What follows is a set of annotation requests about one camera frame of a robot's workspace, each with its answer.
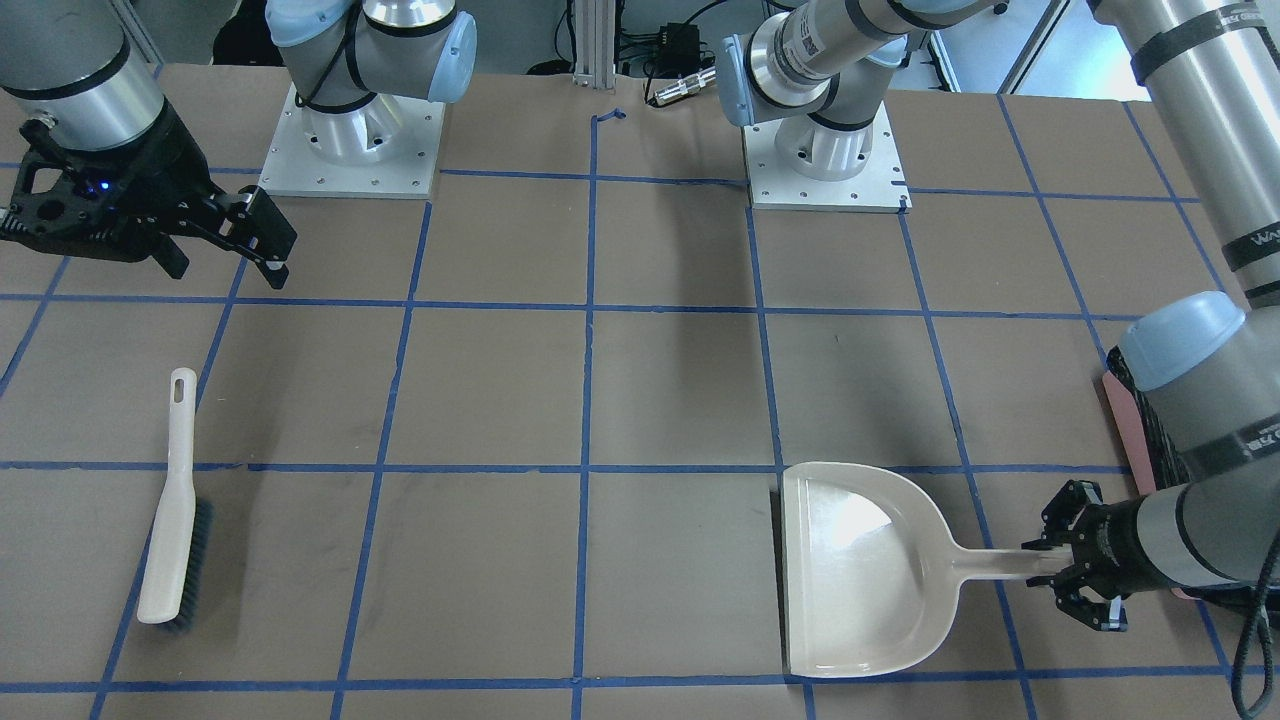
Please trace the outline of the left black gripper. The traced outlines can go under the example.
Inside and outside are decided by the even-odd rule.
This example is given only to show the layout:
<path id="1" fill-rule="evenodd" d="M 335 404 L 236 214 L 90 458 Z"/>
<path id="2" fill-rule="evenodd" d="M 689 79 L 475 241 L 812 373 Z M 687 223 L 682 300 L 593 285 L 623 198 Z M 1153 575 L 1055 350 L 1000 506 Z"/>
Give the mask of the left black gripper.
<path id="1" fill-rule="evenodd" d="M 1041 511 L 1039 534 L 1023 550 L 1071 548 L 1085 570 L 1061 570 L 1030 578 L 1030 588 L 1048 587 L 1055 607 L 1094 632 L 1129 628 L 1126 596 L 1146 591 L 1146 552 L 1137 534 L 1142 501 L 1103 503 L 1094 480 L 1068 480 Z M 1085 596 L 1085 588 L 1100 600 Z"/>

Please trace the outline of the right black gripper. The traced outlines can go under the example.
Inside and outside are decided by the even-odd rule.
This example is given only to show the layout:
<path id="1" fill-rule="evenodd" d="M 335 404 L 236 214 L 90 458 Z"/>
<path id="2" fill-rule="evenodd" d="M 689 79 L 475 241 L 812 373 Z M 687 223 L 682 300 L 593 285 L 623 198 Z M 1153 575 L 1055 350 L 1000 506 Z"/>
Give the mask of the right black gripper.
<path id="1" fill-rule="evenodd" d="M 224 193 L 170 101 L 138 138 L 102 151 L 64 149 L 49 120 L 19 128 L 28 149 L 3 218 L 3 240 L 36 252 L 111 263 L 154 259 L 173 279 L 189 269 L 177 236 L 252 263 L 271 290 L 289 278 L 297 231 L 269 192 Z"/>

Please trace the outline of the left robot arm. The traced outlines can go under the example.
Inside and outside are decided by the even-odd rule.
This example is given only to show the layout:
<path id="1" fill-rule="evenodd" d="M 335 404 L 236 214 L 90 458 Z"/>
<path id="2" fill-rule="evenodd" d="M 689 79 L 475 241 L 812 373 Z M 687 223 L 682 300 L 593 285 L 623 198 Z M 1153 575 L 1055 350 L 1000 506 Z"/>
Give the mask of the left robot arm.
<path id="1" fill-rule="evenodd" d="M 878 676 L 947 637 L 966 582 L 1048 587 L 1057 609 L 1123 632 L 1147 591 L 1239 591 L 1236 714 L 1275 692 L 1267 602 L 1277 587 L 1277 50 L 1253 1 L 1093 1 L 1176 143 L 1248 300 L 1204 291 L 1133 323 L 1119 348 L 1188 470 L 1184 484 L 1106 503 L 1070 480 L 1019 550 L 969 550 L 896 473 L 800 462 L 780 482 L 788 673 Z"/>

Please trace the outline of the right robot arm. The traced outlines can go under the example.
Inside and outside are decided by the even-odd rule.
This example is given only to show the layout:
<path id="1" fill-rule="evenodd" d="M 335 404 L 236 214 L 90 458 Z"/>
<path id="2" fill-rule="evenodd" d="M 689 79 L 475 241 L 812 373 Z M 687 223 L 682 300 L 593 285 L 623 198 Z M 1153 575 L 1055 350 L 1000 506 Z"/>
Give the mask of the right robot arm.
<path id="1" fill-rule="evenodd" d="M 311 154 L 375 167 L 407 146 L 402 97 L 460 101 L 477 54 L 453 1 L 268 1 Z M 105 1 L 5 1 L 3 91 L 28 147 L 3 240 L 109 263 L 152 259 L 182 278 L 177 237 L 251 261 L 274 290 L 297 233 L 268 190 L 220 188 L 192 133 Z"/>

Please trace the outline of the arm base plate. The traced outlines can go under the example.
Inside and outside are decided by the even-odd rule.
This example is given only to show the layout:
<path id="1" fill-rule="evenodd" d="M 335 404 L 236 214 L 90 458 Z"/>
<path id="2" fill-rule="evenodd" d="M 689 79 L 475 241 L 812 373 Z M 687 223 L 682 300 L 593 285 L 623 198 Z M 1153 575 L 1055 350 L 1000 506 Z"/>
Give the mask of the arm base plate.
<path id="1" fill-rule="evenodd" d="M 289 88 L 259 186 L 274 197 L 428 201 L 449 105 L 379 94 L 342 114 L 303 108 Z"/>
<path id="2" fill-rule="evenodd" d="M 913 209 L 887 106 L 836 131 L 810 117 L 742 129 L 751 204 L 762 210 L 904 214 Z"/>

